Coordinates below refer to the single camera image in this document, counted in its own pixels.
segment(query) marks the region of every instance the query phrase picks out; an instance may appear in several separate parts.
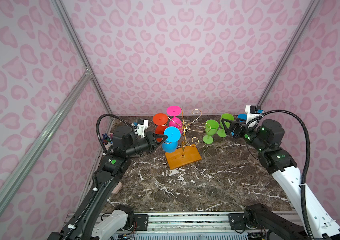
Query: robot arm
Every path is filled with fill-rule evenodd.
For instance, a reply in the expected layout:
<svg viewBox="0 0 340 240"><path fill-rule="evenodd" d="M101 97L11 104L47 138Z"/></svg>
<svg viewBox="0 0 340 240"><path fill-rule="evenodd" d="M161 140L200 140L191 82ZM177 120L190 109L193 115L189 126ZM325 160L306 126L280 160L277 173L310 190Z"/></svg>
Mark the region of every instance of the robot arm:
<svg viewBox="0 0 340 240"><path fill-rule="evenodd" d="M301 204L301 172L292 156L280 147L283 135L281 124L267 119L257 129L249 128L249 122L235 122L221 120L227 135L243 138L258 151L258 159L269 174L281 185L289 201L296 209L301 221L304 222ZM306 189L306 213L316 239L340 239L340 226L333 220L319 203L308 186ZM305 234L306 227L295 225L273 214L262 204L255 204L246 208L245 219L248 225L261 224L271 229L283 239L309 239Z"/></svg>
<svg viewBox="0 0 340 240"><path fill-rule="evenodd" d="M111 216L98 224L95 229L94 226L111 192L130 166L130 157L144 152L153 153L167 139L166 135L152 132L146 132L144 135L145 137L138 139L131 126L116 129L113 135L113 145L105 153L98 169L93 174L92 189L61 232L51 233L48 240L108 240L118 229L131 228L134 213L132 209L124 206L117 207ZM157 142L157 138L162 138L162 141Z"/></svg>

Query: metal rail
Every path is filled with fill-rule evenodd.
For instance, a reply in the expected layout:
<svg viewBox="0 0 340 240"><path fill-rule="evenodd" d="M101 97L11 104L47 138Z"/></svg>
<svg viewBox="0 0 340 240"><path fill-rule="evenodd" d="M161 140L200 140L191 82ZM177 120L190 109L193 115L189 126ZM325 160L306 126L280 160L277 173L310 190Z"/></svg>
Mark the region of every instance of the metal rail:
<svg viewBox="0 0 340 240"><path fill-rule="evenodd" d="M228 214L243 214L244 212L140 212L135 214L147 214L147 231L138 233L211 233L234 232L230 228ZM286 220L301 225L302 222L296 211L275 211L275 214ZM110 214L100 214L96 224ZM66 222L73 214L68 214ZM259 230L246 230L245 232L259 232Z"/></svg>
<svg viewBox="0 0 340 240"><path fill-rule="evenodd" d="M60 20L62 21L63 26L65 27L67 34L68 34L69 38L71 39L83 66L86 68L86 70L88 70L90 72L90 75L92 76L91 81L94 84L96 92L99 96L100 101L102 102L103 106L105 107L106 112L112 113L111 108L107 103L106 97L103 94L102 89L100 88L99 82L96 79L95 74L93 73L94 71L93 71L93 69L90 65L90 62L89 62L89 60L86 56L86 53L85 53L82 45L80 44L78 36L76 35L75 29L74 29L74 27L73 27L73 25L70 21L70 17L67 13L65 5L62 3L61 0L51 0L51 2L55 7L56 12L58 13Z"/></svg>
<svg viewBox="0 0 340 240"><path fill-rule="evenodd" d="M314 13L318 9L318 6L322 0L311 0L309 3L308 8L306 9L305 13L303 14L303 17L298 24L292 39L290 40L288 46L286 47L286 50L283 52L283 55L281 57L281 60L278 62L273 74L270 77L270 80L268 84L266 85L264 91L262 92L259 101L257 105L262 106L262 104L265 102L267 96L269 95L271 89L273 88L274 84L277 82L279 75L281 74L281 71L287 64L290 56L292 55L295 47L297 46L298 42L300 41L303 33L305 32L306 28L308 27L309 23L311 22Z"/></svg>
<svg viewBox="0 0 340 240"><path fill-rule="evenodd" d="M85 73L81 77L74 89L72 89L72 91L68 94L67 98L57 109L54 116L52 116L50 121L47 123L38 139L36 139L26 155L22 158L18 166L0 189L0 216L11 202L12 198L22 185L36 161L42 155L44 149L54 136L54 133L57 131L67 114L70 112L72 106L82 93L82 90L86 87L90 78L91 77L88 73Z"/></svg>

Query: wire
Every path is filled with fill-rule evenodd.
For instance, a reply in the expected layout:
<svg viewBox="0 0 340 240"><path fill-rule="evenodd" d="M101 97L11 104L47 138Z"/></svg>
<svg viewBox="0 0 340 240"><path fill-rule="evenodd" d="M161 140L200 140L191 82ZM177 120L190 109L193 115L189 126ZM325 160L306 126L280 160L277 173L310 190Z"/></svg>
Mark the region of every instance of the wire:
<svg viewBox="0 0 340 240"><path fill-rule="evenodd" d="M133 229L133 231L134 231L134 221L133 221L133 224L131 225L131 227L129 228L129 229L123 229L123 228L121 228L123 231L129 231L130 229Z"/></svg>
<svg viewBox="0 0 340 240"><path fill-rule="evenodd" d="M246 229L246 223L245 223L245 221L244 221L244 220L243 220L243 221L236 221L236 222L233 223L233 225L235 225L235 224L237 224L237 223L243 223L243 230L242 230L242 232L238 232L236 229L234 229L234 231L235 231L236 233L240 233L240 234L244 233L244 231L245 231L245 229Z"/></svg>
<svg viewBox="0 0 340 240"><path fill-rule="evenodd" d="M96 127L95 127L95 130L96 130L96 135L98 137L98 141L100 143L100 146L102 147L103 149L103 152L107 152L107 149L105 147L105 144L103 143L103 140L102 138L100 137L100 131L99 131L99 124L100 124L100 121L104 118L104 117L113 117L113 118L116 118L116 119L119 119L120 121L124 122L127 126L131 126L130 123L126 122L125 120L121 119L120 117L114 115L114 114L109 114L109 113L106 113L106 114L103 114L101 115L98 120L96 121Z"/></svg>
<svg viewBox="0 0 340 240"><path fill-rule="evenodd" d="M263 226L263 230L265 232L265 235L264 235L264 237L265 237L266 236L266 228L265 228L265 226Z"/></svg>
<svg viewBox="0 0 340 240"><path fill-rule="evenodd" d="M306 208L306 189L305 189L305 185L306 185L306 176L308 174L308 170L309 170L309 165L310 165L310 138L309 138L309 133L308 130L305 126L305 123L302 121L302 119L300 117L298 117L298 115L287 111L287 110L270 110L267 111L265 113L263 113L261 116L256 117L252 120L250 120L246 125L249 126L252 122L256 122L255 126L250 128L249 131L252 131L256 128L256 126L258 125L259 121L265 116L268 115L270 113L286 113L289 114L291 116L293 116L301 125L302 129L303 129L303 133L305 135L305 142L306 142L306 157L305 157L305 165L303 167L302 170L302 176L301 176L301 184L300 184L300 188L301 188L301 208L302 208L302 218L303 218L303 223L305 225L306 228L306 232L308 234L308 236L310 237L310 239L314 240L314 235L312 232L312 229L310 227L310 223L309 223L309 218L308 218L308 213L307 213L307 208Z"/></svg>
<svg viewBox="0 0 340 240"><path fill-rule="evenodd" d="M133 234L135 232L135 229L136 229L136 222L135 221L133 222L133 226L134 226L134 229L130 232L130 234Z"/></svg>
<svg viewBox="0 0 340 240"><path fill-rule="evenodd" d="M134 230L131 232L132 234L133 234L133 237L135 238L135 236L134 236L134 233L135 233L135 229L136 229L136 227L137 227L137 225L138 225L138 223L137 222L134 222Z"/></svg>
<svg viewBox="0 0 340 240"><path fill-rule="evenodd" d="M259 160L258 158L256 158L256 157L250 152L249 144L247 144L247 143L246 143L246 148L247 148L247 151L249 151L249 153L250 153L256 160Z"/></svg>
<svg viewBox="0 0 340 240"><path fill-rule="evenodd" d="M100 216L100 220L103 221L103 216L106 215L107 213L104 213L103 215Z"/></svg>

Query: glass base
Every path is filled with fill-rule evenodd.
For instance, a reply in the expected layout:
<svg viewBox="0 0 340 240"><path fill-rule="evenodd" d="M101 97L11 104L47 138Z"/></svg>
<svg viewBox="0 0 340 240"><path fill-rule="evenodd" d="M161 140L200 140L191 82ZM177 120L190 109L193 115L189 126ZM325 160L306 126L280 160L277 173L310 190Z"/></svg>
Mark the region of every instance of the glass base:
<svg viewBox="0 0 340 240"><path fill-rule="evenodd" d="M204 143L206 144L211 144L213 143L214 139L213 137L209 136L209 135L205 135L202 140L204 141Z"/></svg>
<svg viewBox="0 0 340 240"><path fill-rule="evenodd" d="M217 131L217 134L218 134L218 136L220 136L220 137L226 137L226 136L227 136L224 129L219 129L219 130Z"/></svg>

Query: plastic wine glass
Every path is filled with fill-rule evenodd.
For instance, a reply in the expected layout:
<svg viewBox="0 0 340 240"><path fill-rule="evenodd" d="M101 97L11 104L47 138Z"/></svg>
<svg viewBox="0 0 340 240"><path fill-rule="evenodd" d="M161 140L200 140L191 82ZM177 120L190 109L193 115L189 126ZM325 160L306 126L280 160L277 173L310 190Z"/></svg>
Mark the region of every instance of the plastic wine glass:
<svg viewBox="0 0 340 240"><path fill-rule="evenodd" d="M219 123L213 119L207 120L205 125L206 135L202 138L206 144L211 144L214 139L211 137L219 128Z"/></svg>
<svg viewBox="0 0 340 240"><path fill-rule="evenodd" d="M177 142L179 138L181 138L181 132L176 127L168 127L163 132L164 135L167 135L168 142Z"/></svg>
<svg viewBox="0 0 340 240"><path fill-rule="evenodd" d="M168 107L166 112L167 112L167 115L175 117L175 116L178 116L179 114L181 114L182 109L180 107L174 105L174 106Z"/></svg>
<svg viewBox="0 0 340 240"><path fill-rule="evenodd" d="M183 129L182 129L182 121L181 119L177 118L177 117L173 117L170 122L169 122L169 127L176 127L179 129L179 132L183 132Z"/></svg>
<svg viewBox="0 0 340 240"><path fill-rule="evenodd" d="M246 119L247 119L247 114L239 114L238 117L237 117L237 122L240 121L240 122L246 122Z"/></svg>
<svg viewBox="0 0 340 240"><path fill-rule="evenodd" d="M153 117L153 122L156 125L165 125L167 123L168 116L164 113L157 113Z"/></svg>
<svg viewBox="0 0 340 240"><path fill-rule="evenodd" d="M166 125L158 125L155 129L156 134L163 135L164 131L166 130L167 126ZM162 141L162 138L157 138L156 139L158 142Z"/></svg>
<svg viewBox="0 0 340 240"><path fill-rule="evenodd" d="M226 135L226 133L225 133L225 128L223 127L223 124L222 124L222 119L227 119L227 120L234 120L234 116L233 115L231 115L230 113L224 113L224 114L222 114L221 115L221 120L219 121L220 122L220 125L221 125L221 128L222 129L219 129L218 131L217 131L217 134L218 134L218 136L220 136L220 137L226 137L227 135ZM226 127L229 127L230 126L230 123L228 123L228 122L225 122L225 125L226 125Z"/></svg>
<svg viewBox="0 0 340 240"><path fill-rule="evenodd" d="M162 149L165 152L172 153L177 149L178 142L168 142L167 140L162 143Z"/></svg>

